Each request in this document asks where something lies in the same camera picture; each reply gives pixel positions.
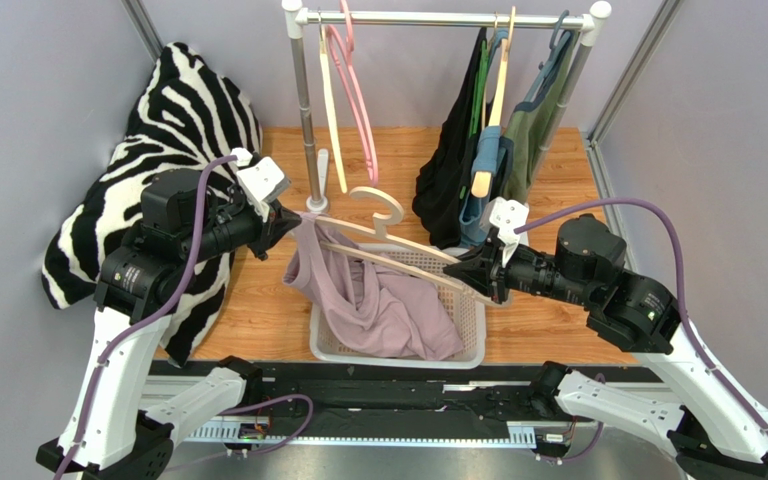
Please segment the cream white hanger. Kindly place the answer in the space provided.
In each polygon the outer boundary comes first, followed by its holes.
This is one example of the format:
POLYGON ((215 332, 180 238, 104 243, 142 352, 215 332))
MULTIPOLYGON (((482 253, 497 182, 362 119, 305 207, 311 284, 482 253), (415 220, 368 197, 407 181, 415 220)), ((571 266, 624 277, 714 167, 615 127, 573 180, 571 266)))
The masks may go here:
POLYGON ((340 191, 348 192, 347 180, 343 164, 342 149, 339 138, 339 127, 337 121, 337 112, 333 95, 333 86, 330 69, 330 50, 327 41, 326 27, 324 24, 319 26, 319 61, 321 76, 323 82, 323 98, 326 112, 326 120, 331 141, 331 149, 334 158, 337 179, 340 191))

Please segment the beige hanger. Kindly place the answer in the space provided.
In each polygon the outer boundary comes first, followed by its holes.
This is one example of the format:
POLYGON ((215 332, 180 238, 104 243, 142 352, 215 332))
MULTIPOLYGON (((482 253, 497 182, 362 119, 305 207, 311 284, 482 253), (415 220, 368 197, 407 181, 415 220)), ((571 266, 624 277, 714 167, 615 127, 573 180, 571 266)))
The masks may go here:
MULTIPOLYGON (((424 258, 434 259, 440 262, 443 266, 452 265, 457 262, 457 259, 438 250, 434 247, 422 245, 414 241, 391 235, 388 233, 387 228, 399 224, 405 215, 404 209, 399 201, 388 193, 373 187, 361 186, 355 187, 349 192, 349 197, 355 200, 372 199, 377 202, 381 202, 386 208, 386 213, 374 213, 372 215, 373 227, 364 227, 355 223, 351 223, 345 220, 335 219, 328 215, 317 215, 315 217, 315 224, 330 229, 338 230, 340 232, 349 232, 359 234, 364 237, 376 240, 375 246, 396 246, 401 249, 417 253, 424 258)), ((388 267, 391 270, 398 271, 407 275, 411 275, 416 278, 423 279, 434 284, 437 287, 452 290, 455 293, 464 295, 474 301, 491 306, 494 308, 506 308, 512 304, 512 300, 508 299, 499 303, 491 297, 482 296, 475 290, 469 288, 464 282, 456 280, 445 274, 438 275, 425 270, 421 270, 418 267, 400 263, 390 257, 384 257, 371 253, 367 250, 360 248, 348 247, 346 245, 324 242, 322 246, 334 252, 340 252, 347 256, 353 256, 356 258, 368 260, 383 266, 388 267)))

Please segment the pink plastic hanger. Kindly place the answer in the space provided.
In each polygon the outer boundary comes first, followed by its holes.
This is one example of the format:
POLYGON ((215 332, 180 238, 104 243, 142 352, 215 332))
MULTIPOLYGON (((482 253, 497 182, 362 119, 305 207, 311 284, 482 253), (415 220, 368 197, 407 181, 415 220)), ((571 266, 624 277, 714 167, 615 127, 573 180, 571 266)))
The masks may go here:
POLYGON ((335 67, 339 75, 361 140, 368 179, 370 185, 376 187, 379 183, 378 155, 366 102, 353 64, 355 40, 352 15, 347 1, 340 1, 339 4, 344 15, 345 35, 342 36, 333 25, 321 23, 326 27, 330 69, 335 67))

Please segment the pink lilac tank top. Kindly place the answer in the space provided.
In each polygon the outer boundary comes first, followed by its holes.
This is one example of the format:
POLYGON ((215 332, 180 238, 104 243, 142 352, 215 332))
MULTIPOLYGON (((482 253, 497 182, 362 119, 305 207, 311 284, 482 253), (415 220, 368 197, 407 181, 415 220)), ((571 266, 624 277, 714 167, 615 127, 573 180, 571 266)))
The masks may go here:
POLYGON ((437 287, 380 264, 334 252, 325 242, 357 249, 345 235, 301 215, 296 251, 283 283, 319 306, 334 336, 374 357, 439 361, 464 348, 437 287))

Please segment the green hanger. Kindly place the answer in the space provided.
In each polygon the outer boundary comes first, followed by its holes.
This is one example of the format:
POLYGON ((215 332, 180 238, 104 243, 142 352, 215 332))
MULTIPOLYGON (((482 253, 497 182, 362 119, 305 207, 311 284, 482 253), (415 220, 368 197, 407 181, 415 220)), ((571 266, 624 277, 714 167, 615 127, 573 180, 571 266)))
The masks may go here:
MULTIPOLYGON (((469 138, 468 151, 472 153, 464 160, 464 167, 471 167, 475 161, 476 149, 479 145, 480 130, 485 125, 484 115, 486 113, 485 87, 489 60, 488 39, 485 34, 481 35, 479 43, 479 62, 474 75, 474 88, 472 103, 470 106, 469 138)), ((487 171, 478 171, 471 175, 470 184, 465 183, 460 191, 459 200, 464 203, 469 195, 474 191, 480 198, 490 193, 492 174, 487 171)))

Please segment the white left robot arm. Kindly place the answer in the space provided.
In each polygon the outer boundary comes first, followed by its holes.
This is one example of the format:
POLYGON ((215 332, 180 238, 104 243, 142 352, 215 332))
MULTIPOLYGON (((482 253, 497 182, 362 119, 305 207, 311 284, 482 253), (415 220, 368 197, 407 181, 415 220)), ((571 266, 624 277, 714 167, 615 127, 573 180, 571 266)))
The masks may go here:
POLYGON ((155 479, 174 449, 213 417, 256 408, 262 372, 232 356, 171 399, 140 405, 154 352, 195 265, 241 247, 265 259, 300 222, 279 202, 289 179, 270 159, 240 168, 225 201, 208 191, 207 179, 191 169, 159 174, 142 193, 141 220, 103 262, 79 401, 63 433, 36 454, 56 477, 155 479))

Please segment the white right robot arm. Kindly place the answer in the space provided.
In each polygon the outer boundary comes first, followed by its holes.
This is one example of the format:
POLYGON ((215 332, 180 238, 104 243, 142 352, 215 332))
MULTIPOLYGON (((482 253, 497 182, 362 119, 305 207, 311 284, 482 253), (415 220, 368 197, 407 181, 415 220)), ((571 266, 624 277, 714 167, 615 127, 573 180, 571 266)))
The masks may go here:
POLYGON ((670 388, 647 399, 548 361, 530 384, 533 407, 585 417, 645 440, 695 479, 768 479, 768 408, 737 387, 683 321, 677 297, 629 270, 625 241, 593 216, 565 221, 553 253, 511 246, 496 234, 445 273, 496 303, 511 291, 577 305, 587 326, 632 354, 670 388))

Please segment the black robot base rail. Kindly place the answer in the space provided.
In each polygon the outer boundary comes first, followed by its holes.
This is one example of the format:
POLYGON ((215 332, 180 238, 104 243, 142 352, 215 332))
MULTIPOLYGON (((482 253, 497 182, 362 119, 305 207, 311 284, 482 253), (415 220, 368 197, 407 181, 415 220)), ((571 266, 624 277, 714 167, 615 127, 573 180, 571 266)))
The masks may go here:
POLYGON ((251 413, 218 416, 193 441, 276 443, 513 444, 516 425, 567 432, 594 425, 533 388, 538 365, 470 370, 410 369, 322 362, 259 362, 251 413))

